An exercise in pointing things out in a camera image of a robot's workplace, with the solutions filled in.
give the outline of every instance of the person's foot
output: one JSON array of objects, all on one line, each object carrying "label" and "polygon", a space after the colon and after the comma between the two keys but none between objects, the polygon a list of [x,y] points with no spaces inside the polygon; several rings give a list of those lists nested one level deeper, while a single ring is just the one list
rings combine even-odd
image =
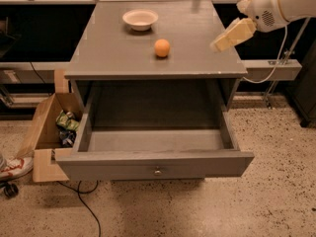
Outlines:
[{"label": "person's foot", "polygon": [[33,158],[7,159],[7,166],[0,171],[0,181],[9,181],[28,174],[33,169]]}]

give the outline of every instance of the drawer knob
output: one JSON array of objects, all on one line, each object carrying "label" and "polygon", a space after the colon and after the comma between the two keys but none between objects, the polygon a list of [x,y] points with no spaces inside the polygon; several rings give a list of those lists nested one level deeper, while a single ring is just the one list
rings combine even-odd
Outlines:
[{"label": "drawer knob", "polygon": [[159,167],[156,168],[156,170],[155,170],[155,172],[154,172],[154,175],[155,175],[155,176],[161,176],[161,175],[162,175],[162,172],[160,171],[160,168],[159,168]]}]

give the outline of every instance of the floor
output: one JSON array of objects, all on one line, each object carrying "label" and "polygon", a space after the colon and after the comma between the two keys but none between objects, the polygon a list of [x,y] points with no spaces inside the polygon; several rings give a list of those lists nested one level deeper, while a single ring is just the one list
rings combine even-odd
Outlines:
[{"label": "floor", "polygon": [[[237,97],[229,111],[241,149],[255,154],[241,178],[100,182],[82,195],[102,236],[315,237],[316,128],[300,127],[285,97],[272,104],[268,110],[256,97]],[[14,155],[30,123],[0,121],[0,151]],[[33,183],[31,174],[14,183],[17,197],[0,194],[2,236],[98,236],[97,222],[74,192]]]}]

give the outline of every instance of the metal stand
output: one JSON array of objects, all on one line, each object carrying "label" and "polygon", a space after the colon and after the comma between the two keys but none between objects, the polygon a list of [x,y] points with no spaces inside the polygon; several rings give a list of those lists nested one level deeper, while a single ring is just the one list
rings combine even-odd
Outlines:
[{"label": "metal stand", "polygon": [[[307,27],[309,21],[310,21],[310,18],[306,18],[306,19],[305,19],[304,24],[303,24],[302,27],[300,28],[300,30],[299,30],[299,32],[298,32],[298,34],[297,34],[297,36],[296,36],[296,38],[295,38],[295,40],[294,40],[292,46],[290,47],[289,50],[287,50],[287,51],[284,52],[283,58],[277,63],[276,66],[287,64],[287,62],[288,62],[288,60],[289,60],[289,57],[294,53],[294,49],[295,49],[295,47],[296,47],[296,45],[297,45],[299,39],[301,38],[302,34],[304,33],[304,31],[305,31],[305,29],[306,29],[306,27]],[[276,87],[277,87],[277,84],[278,84],[278,81],[272,81],[271,84],[270,84],[270,86],[269,86],[269,88],[267,89],[267,91],[266,91],[265,94],[264,94],[264,101],[265,101],[265,103],[266,103],[266,105],[267,105],[267,107],[268,107],[269,109],[272,108],[272,105],[271,105],[271,103],[269,102],[268,96],[271,95],[271,94],[274,92],[274,90],[275,90]]]}]

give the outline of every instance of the white cable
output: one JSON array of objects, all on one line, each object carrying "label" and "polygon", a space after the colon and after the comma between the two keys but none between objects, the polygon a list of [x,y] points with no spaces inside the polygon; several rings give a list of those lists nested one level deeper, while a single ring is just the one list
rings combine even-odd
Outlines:
[{"label": "white cable", "polygon": [[276,69],[277,69],[277,66],[278,66],[278,62],[279,62],[279,57],[280,57],[280,54],[283,50],[283,47],[284,47],[284,44],[285,44],[285,41],[286,41],[286,38],[287,38],[287,26],[285,26],[285,33],[284,33],[284,38],[283,38],[283,42],[282,42],[282,45],[280,46],[280,49],[279,49],[279,52],[278,52],[278,55],[277,55],[277,59],[276,59],[276,65],[274,67],[274,69],[271,71],[271,73],[268,75],[268,77],[266,77],[265,79],[261,80],[261,81],[253,81],[253,80],[250,80],[246,77],[243,77],[243,79],[249,83],[256,83],[256,84],[260,84],[260,83],[264,83],[264,82],[267,82],[270,77],[272,77],[272,75],[275,73]]}]

